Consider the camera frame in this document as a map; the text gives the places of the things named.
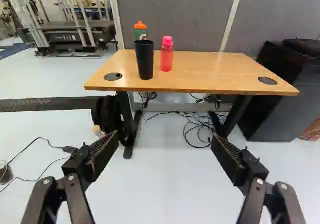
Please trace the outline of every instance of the wooden desk top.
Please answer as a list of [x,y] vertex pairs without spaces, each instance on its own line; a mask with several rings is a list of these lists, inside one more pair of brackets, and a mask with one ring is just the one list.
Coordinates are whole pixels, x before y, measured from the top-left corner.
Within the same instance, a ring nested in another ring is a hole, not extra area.
[[[172,70],[160,70],[160,51],[154,52],[153,78],[141,80],[134,50],[118,50],[84,84],[86,90],[195,92],[243,95],[288,95],[298,90],[250,57],[241,53],[175,51]],[[104,75],[122,78],[107,81]],[[258,77],[269,77],[267,85]]]

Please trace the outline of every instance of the desk leg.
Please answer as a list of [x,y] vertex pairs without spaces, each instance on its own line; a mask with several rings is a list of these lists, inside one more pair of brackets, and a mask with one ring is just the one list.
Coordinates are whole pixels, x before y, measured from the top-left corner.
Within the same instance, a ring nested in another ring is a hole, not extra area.
[[130,102],[128,93],[126,91],[117,91],[116,95],[118,97],[121,114],[124,120],[124,131],[127,134],[127,139],[125,142],[121,142],[124,145],[123,157],[124,159],[130,159],[133,153],[133,146],[135,143],[136,133],[138,131],[139,122],[142,116],[142,111],[138,110],[132,117]]
[[217,117],[217,115],[214,112],[209,112],[211,120],[214,124],[216,131],[217,131],[216,133],[219,136],[221,136],[223,138],[228,137],[230,132],[234,129],[235,125],[238,123],[238,121],[242,117],[242,115],[243,115],[246,107],[250,103],[251,99],[252,99],[252,95],[239,95],[236,98],[236,100],[230,110],[230,113],[229,113],[228,117],[226,118],[226,121],[223,125],[220,124],[219,118]]

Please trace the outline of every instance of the standing desk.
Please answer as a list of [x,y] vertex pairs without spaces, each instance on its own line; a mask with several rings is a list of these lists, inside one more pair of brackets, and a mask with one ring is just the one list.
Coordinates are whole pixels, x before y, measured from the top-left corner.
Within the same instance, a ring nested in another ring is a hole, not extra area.
[[[216,133],[227,138],[241,118],[253,95],[295,96],[299,91],[242,53],[216,53],[174,51],[170,72],[160,70],[160,51],[154,51],[153,78],[139,78],[134,50],[118,50],[84,84],[86,90],[116,91],[124,120],[124,130],[128,133],[123,153],[131,158],[142,111],[134,117],[128,92],[186,92],[238,95],[223,125],[214,112],[209,112]],[[121,73],[122,77],[108,81],[108,73]],[[268,77],[276,85],[262,83],[259,77]]]

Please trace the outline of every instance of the floor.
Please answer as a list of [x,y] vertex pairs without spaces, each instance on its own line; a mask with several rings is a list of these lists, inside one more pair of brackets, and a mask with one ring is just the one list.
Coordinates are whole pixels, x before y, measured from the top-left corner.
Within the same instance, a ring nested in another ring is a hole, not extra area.
[[[88,96],[113,92],[85,91],[84,81],[114,53],[102,59],[41,58],[28,49],[0,61],[0,99]],[[144,118],[154,113],[144,114]],[[160,115],[142,120],[131,160],[120,146],[86,191],[96,223],[235,223],[243,196],[233,187],[210,149],[189,147],[182,135],[184,117]],[[56,146],[81,146],[96,140],[89,110],[0,113],[0,159],[11,159],[38,136]],[[197,142],[196,134],[190,141]],[[320,141],[247,142],[238,127],[229,140],[249,151],[269,169],[268,181],[292,185],[306,222],[319,223]],[[34,179],[55,159],[68,156],[39,140],[11,165],[14,175]],[[44,176],[63,176],[63,160]],[[19,223],[34,183],[16,180],[0,193],[3,223]],[[261,223],[270,223],[263,211]],[[70,223],[67,206],[57,223]]]

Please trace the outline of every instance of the pink bottle lid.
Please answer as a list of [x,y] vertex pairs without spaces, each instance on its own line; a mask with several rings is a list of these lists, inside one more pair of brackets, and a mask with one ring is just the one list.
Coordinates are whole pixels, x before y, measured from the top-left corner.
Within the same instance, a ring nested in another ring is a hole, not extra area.
[[172,47],[174,42],[172,41],[171,36],[163,36],[162,37],[162,44]]

